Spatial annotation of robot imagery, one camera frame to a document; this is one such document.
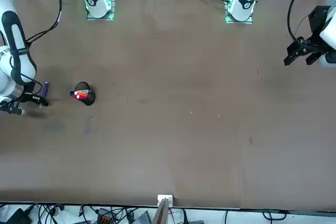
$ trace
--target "brown table surface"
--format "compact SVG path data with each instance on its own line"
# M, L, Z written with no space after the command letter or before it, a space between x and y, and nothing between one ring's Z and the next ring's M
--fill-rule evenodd
M336 72L284 66L289 3L234 25L213 0L118 0L112 22L64 0L31 48L51 106L0 116L1 200L335 210ZM297 0L293 30L323 3ZM58 10L15 5L27 37ZM69 96L79 81L93 106Z

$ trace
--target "marker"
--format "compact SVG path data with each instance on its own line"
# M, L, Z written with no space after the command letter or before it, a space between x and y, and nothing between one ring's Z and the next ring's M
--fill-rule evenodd
M86 99L86 96L78 94L78 95L76 96L76 98L77 98L78 100L85 100L85 99Z
M83 92L80 92L80 91L75 91L75 95L81 95L83 97L87 97L88 93L83 93Z
M88 90L88 89L84 89L84 90L76 90L77 92L82 92L82 93L89 93L90 92L90 90Z
M49 82L45 81L45 82L44 82L44 86L43 86L42 95L41 95L43 98L46 98L46 96L47 96L48 87L49 87Z

